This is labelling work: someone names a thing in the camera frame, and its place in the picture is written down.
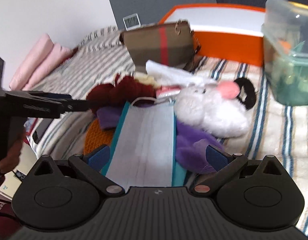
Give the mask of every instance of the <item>pink rolled blanket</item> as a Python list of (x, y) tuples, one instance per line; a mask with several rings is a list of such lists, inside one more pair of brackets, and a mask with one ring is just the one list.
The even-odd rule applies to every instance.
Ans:
[(56, 43), (46, 59), (35, 69), (23, 90), (30, 90), (72, 54), (73, 50)]
[(18, 67), (9, 87), (11, 90), (20, 90), (28, 82), (36, 67), (43, 62), (51, 52), (54, 44), (48, 34), (44, 34), (30, 50), (25, 60)]

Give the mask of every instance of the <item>red stripe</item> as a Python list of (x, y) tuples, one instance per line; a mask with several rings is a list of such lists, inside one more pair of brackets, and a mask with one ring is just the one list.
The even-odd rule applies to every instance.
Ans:
[(161, 63), (168, 66), (167, 36), (165, 27), (158, 29), (161, 38)]

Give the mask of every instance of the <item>orange mesh fabric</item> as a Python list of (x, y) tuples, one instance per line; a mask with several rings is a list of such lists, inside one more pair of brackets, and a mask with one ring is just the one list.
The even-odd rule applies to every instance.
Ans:
[(110, 145), (114, 136), (115, 129), (111, 130), (101, 130), (96, 118), (87, 130), (85, 145), (84, 145), (84, 155), (92, 152), (102, 144)]

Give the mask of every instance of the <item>plastic container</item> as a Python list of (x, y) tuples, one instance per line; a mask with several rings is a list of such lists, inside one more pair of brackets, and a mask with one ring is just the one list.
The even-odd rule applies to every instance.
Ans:
[(264, 68), (275, 99), (308, 105), (308, 6), (267, 0), (262, 32)]

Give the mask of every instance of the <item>red cloth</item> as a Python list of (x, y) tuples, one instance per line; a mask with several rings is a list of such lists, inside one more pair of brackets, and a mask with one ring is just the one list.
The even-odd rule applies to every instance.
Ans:
[(89, 92), (86, 100), (91, 103), (94, 114), (100, 107), (123, 106), (126, 101), (132, 103), (139, 97), (156, 98), (156, 91), (151, 85), (141, 84), (130, 76), (125, 76), (118, 83), (118, 78), (119, 75), (115, 78), (115, 86), (112, 84), (100, 84)]
[[(4, 182), (4, 177), (0, 179), (0, 186)], [(0, 201), (0, 213), (14, 217), (14, 213), (10, 203)], [(0, 237), (7, 238), (14, 234), (21, 225), (12, 218), (0, 216)]]

